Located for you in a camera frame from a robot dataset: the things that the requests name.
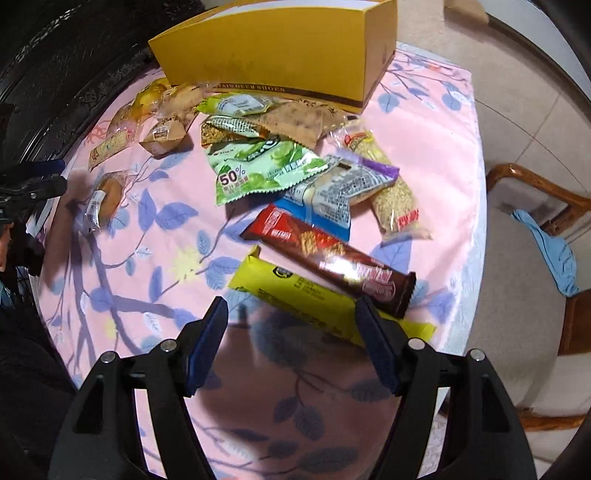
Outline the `clear bread pack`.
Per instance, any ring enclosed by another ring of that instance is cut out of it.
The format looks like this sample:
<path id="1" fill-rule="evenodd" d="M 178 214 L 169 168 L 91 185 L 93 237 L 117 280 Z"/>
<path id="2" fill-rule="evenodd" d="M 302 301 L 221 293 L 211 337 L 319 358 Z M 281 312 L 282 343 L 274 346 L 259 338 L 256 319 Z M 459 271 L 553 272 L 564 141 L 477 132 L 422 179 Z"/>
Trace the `clear bread pack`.
<path id="1" fill-rule="evenodd" d="M 204 88 L 190 84 L 171 87 L 160 96 L 157 117 L 164 118 L 190 111 L 204 100 L 205 93 Z"/>

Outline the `small kraft snack pack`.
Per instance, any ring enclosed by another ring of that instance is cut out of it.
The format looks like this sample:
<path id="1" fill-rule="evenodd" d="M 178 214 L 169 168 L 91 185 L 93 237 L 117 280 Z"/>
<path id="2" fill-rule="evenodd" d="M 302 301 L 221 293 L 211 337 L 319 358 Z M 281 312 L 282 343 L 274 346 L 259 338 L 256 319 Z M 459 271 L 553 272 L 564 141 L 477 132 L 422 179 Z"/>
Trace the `small kraft snack pack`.
<path id="1" fill-rule="evenodd" d="M 167 155 L 183 143 L 192 120 L 192 117 L 176 114 L 161 118 L 139 141 L 139 145 L 154 157 Z"/>

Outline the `green label snack pack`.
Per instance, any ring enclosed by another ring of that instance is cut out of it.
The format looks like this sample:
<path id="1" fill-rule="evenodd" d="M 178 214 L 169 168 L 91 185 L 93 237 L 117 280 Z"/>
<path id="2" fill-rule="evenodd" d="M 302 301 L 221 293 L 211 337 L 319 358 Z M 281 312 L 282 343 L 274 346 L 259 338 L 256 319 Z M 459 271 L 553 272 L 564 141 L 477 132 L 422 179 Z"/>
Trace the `green label snack pack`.
<path id="1" fill-rule="evenodd" d="M 207 115 L 243 117 L 266 113 L 279 102 L 273 97 L 247 93 L 221 93 L 206 97 L 197 111 Z"/>

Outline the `dark carved wooden bench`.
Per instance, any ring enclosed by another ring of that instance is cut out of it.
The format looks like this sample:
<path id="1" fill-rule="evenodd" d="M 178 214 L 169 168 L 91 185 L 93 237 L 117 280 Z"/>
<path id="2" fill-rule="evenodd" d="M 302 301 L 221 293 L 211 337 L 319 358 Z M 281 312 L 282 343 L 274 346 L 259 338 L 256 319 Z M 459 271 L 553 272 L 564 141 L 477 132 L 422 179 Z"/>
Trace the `dark carved wooden bench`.
<path id="1" fill-rule="evenodd" d="M 4 1 L 1 165 L 62 158 L 200 1 Z"/>

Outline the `green grape candy packet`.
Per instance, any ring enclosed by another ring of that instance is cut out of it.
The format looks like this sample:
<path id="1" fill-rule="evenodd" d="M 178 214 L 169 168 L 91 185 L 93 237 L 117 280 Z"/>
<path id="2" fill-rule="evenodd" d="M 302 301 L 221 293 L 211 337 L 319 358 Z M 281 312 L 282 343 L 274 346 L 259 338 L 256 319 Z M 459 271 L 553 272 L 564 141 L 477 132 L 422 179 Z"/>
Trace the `green grape candy packet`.
<path id="1" fill-rule="evenodd" d="M 297 142 L 222 142 L 205 150 L 215 173 L 215 203 L 225 205 L 252 194 L 281 192 L 328 170 L 328 161 Z"/>

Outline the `yellow cardboard box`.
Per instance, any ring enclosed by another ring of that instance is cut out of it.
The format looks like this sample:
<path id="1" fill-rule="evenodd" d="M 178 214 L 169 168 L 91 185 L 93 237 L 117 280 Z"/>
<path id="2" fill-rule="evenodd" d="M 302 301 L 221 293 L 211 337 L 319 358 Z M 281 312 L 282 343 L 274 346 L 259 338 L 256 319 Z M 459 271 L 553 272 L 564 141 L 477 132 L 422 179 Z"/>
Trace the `yellow cardboard box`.
<path id="1" fill-rule="evenodd" d="M 363 111 L 394 57 L 394 1 L 236 1 L 153 37 L 173 84 L 307 97 Z"/>

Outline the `yellow cake pack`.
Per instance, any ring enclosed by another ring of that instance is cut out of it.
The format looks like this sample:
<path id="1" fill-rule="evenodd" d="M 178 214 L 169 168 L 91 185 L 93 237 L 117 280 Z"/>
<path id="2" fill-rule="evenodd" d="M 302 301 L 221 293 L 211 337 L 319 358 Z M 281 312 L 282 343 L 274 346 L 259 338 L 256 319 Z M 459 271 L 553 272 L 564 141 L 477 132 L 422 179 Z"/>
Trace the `yellow cake pack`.
<path id="1" fill-rule="evenodd" d="M 105 139 L 89 153 L 90 171 L 135 141 L 143 122 L 155 114 L 162 94 L 169 88 L 170 83 L 165 77 L 156 78 L 115 113 L 107 127 Z"/>

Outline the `brown chocolate wafer bar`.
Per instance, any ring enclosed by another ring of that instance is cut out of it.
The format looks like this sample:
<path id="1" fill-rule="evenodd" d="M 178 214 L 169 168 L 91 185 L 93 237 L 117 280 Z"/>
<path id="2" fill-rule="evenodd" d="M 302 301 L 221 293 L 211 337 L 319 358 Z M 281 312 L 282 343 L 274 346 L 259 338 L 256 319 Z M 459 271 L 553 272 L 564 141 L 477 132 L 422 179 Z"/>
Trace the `brown chocolate wafer bar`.
<path id="1" fill-rule="evenodd" d="M 266 243 L 353 296 L 369 296 L 394 318 L 403 318 L 410 306 L 417 282 L 414 272 L 402 273 L 276 205 L 261 210 L 242 238 Z"/>

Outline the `puffed rice bar pack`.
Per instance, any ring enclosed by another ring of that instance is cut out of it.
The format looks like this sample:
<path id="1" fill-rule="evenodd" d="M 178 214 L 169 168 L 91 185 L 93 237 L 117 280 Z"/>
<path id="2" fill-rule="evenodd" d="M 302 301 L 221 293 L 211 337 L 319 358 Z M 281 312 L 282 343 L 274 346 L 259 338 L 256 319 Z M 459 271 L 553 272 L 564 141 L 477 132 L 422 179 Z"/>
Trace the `puffed rice bar pack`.
<path id="1" fill-rule="evenodd" d="M 374 133 L 361 119 L 351 120 L 331 133 L 335 146 L 377 162 L 381 167 L 393 167 Z M 407 182 L 399 175 L 392 186 L 382 189 L 370 199 L 385 244 L 405 239 L 431 240 L 432 234 L 421 220 L 419 203 Z"/>

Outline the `yellow snack bar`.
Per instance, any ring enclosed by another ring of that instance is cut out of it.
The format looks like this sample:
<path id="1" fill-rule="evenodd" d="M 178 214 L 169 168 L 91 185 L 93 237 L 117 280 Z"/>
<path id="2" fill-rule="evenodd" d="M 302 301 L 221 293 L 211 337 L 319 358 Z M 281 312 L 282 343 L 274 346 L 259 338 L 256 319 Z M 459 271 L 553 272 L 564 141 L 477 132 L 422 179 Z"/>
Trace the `yellow snack bar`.
<path id="1" fill-rule="evenodd" d="M 298 320 L 358 347 L 365 347 L 356 326 L 356 301 L 301 275 L 259 258 L 253 247 L 240 263 L 228 287 L 249 293 Z"/>

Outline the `pink floral tablecloth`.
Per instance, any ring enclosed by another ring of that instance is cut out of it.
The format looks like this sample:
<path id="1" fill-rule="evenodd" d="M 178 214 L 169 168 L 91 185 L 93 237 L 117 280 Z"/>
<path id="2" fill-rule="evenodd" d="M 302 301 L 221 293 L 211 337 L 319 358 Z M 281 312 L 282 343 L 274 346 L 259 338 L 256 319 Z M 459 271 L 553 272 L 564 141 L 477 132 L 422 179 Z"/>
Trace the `pink floral tablecloth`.
<path id="1" fill-rule="evenodd" d="M 365 112 L 365 125 L 413 190 L 427 240 L 384 244 L 370 208 L 353 215 L 353 247 L 418 285 L 407 316 L 432 325 L 432 345 L 467 345 L 483 274 L 485 173 L 471 73 L 400 45 Z M 83 212 L 99 170 L 96 124 L 72 158 L 69 195 L 47 222 L 37 299 L 72 380 L 99 355 L 146 353 L 197 320 L 214 297 L 229 319 L 189 422 L 220 479 L 365 479 L 398 402 L 362 349 L 325 335 L 259 298 L 228 288 L 252 244 L 249 196 L 215 203 L 215 176 L 193 125 L 189 146 L 154 159 L 133 146 L 104 164 L 132 176 L 110 225 L 87 235 Z"/>

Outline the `purple edged biscuit pack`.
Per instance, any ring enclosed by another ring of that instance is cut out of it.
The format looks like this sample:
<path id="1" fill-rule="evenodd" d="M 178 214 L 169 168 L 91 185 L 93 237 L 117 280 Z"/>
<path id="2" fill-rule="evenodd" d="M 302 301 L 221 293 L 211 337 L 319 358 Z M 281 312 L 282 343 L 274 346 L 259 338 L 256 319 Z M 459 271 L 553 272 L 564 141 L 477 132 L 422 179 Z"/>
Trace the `purple edged biscuit pack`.
<path id="1" fill-rule="evenodd" d="M 329 168 L 291 187 L 274 202 L 277 208 L 348 242 L 353 205 L 393 186 L 400 169 L 348 149 L 325 156 Z"/>

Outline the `blue cloth on chair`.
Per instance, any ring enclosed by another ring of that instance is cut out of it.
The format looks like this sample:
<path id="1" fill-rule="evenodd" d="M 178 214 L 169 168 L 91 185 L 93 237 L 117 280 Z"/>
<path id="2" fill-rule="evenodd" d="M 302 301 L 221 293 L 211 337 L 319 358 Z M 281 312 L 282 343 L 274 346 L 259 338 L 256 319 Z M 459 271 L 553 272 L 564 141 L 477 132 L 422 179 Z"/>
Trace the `blue cloth on chair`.
<path id="1" fill-rule="evenodd" d="M 560 293 L 570 298 L 579 292 L 577 285 L 577 261 L 562 237 L 554 237 L 542 230 L 525 210 L 516 209 L 512 218 L 523 224 L 532 234 Z"/>

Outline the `orange edged snack pack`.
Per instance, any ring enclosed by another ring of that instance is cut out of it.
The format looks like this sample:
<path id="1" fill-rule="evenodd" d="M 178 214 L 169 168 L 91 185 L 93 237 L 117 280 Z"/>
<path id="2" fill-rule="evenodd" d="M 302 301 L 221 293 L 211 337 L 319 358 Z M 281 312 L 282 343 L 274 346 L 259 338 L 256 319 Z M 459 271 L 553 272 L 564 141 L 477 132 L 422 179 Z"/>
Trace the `orange edged snack pack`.
<path id="1" fill-rule="evenodd" d="M 255 121 L 226 115 L 211 115 L 201 123 L 200 143 L 208 147 L 245 139 L 266 139 L 270 131 Z"/>

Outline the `kraft peanut packet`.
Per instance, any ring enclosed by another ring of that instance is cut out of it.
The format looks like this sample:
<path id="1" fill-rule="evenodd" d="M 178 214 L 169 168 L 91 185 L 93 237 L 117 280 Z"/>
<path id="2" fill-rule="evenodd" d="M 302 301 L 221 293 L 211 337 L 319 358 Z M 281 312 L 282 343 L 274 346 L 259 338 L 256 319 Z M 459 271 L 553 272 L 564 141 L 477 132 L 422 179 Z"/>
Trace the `kraft peanut packet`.
<path id="1" fill-rule="evenodd" d="M 338 107 L 312 100 L 294 100 L 271 107 L 266 113 L 246 119 L 298 144 L 315 150 L 329 133 L 344 127 L 358 116 Z"/>

